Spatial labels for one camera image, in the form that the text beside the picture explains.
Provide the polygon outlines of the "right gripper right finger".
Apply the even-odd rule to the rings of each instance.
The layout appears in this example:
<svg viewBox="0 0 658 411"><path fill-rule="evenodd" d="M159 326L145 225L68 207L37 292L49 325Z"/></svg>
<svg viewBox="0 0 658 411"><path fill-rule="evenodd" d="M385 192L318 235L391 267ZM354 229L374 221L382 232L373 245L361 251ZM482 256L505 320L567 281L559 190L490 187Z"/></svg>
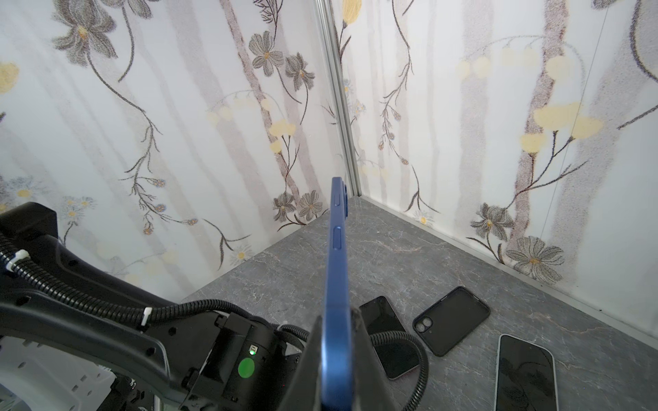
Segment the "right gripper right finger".
<svg viewBox="0 0 658 411"><path fill-rule="evenodd" d="M395 410L360 311L351 308L353 410Z"/></svg>

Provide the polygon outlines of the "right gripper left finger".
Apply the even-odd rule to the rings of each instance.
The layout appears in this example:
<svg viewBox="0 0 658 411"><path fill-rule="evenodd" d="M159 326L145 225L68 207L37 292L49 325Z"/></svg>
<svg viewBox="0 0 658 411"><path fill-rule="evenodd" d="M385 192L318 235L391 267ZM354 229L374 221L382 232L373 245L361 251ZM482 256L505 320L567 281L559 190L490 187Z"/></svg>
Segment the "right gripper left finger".
<svg viewBox="0 0 658 411"><path fill-rule="evenodd" d="M306 342L291 382L286 385L286 392L278 410L322 410L320 370L322 325L322 316L318 316L311 332L305 332L305 330L295 325L280 325L278 327L281 332L287 332L299 340L304 337Z"/></svg>

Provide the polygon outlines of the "blue-edged phone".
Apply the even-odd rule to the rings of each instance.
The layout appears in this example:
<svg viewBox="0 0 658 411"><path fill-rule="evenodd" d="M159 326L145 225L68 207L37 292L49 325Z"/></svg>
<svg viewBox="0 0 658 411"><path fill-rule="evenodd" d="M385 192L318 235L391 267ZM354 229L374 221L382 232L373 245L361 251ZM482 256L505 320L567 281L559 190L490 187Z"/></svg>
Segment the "blue-edged phone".
<svg viewBox="0 0 658 411"><path fill-rule="evenodd" d="M321 341L320 401L324 410L350 410L353 403L351 307L345 221L347 188L332 179L329 199L325 305Z"/></svg>

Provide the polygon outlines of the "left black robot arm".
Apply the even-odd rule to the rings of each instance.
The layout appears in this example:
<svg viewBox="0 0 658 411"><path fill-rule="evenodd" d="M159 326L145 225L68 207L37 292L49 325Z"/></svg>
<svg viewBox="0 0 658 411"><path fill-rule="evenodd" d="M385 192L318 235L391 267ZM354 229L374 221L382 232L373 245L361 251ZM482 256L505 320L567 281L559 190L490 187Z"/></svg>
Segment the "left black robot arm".
<svg viewBox="0 0 658 411"><path fill-rule="evenodd" d="M407 332L369 335L346 304L305 331L228 301L166 301L70 253L56 212L34 202L1 216L1 335L106 366L181 410L392 410L374 353L385 344L420 362L405 408L428 387Z"/></svg>

